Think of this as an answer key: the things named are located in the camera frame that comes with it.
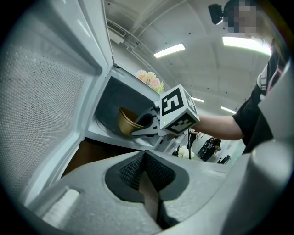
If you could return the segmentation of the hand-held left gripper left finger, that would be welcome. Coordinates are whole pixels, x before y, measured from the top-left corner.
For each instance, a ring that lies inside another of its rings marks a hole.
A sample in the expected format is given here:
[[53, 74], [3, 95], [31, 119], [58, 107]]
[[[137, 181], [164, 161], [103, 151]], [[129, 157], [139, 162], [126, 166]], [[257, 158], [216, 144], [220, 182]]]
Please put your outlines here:
[[142, 203], [122, 201], [105, 183], [106, 171], [137, 154], [83, 165], [43, 190], [28, 205], [46, 235], [154, 235], [160, 226]]

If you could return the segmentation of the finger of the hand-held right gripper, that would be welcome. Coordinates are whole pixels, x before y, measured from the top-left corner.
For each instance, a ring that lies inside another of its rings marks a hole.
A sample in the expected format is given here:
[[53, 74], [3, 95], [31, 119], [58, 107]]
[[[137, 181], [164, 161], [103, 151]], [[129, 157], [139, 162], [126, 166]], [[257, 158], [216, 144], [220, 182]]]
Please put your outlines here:
[[157, 134], [158, 134], [157, 125], [149, 126], [149, 127], [143, 127], [143, 128], [140, 128], [139, 130], [133, 131], [131, 133], [132, 136], [147, 136], [147, 137], [154, 136], [154, 135], [157, 135]]
[[157, 114], [158, 112], [153, 107], [148, 108], [138, 116], [137, 124], [157, 124]]

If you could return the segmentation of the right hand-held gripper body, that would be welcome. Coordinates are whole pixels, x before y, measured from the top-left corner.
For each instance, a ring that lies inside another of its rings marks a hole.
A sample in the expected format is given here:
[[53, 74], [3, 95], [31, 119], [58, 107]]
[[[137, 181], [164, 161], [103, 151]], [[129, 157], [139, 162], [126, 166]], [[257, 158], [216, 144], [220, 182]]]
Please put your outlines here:
[[178, 136], [199, 121], [194, 101], [182, 85], [160, 95], [159, 131]]

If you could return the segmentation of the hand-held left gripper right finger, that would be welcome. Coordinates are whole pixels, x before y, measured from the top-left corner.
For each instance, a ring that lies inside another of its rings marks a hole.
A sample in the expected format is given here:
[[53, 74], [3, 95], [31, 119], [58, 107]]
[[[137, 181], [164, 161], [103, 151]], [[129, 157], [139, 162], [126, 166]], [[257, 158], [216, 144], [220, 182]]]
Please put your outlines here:
[[166, 187], [176, 197], [160, 196], [151, 230], [253, 230], [261, 221], [258, 170], [249, 154], [233, 166], [187, 160], [147, 151], [152, 162], [171, 170]]

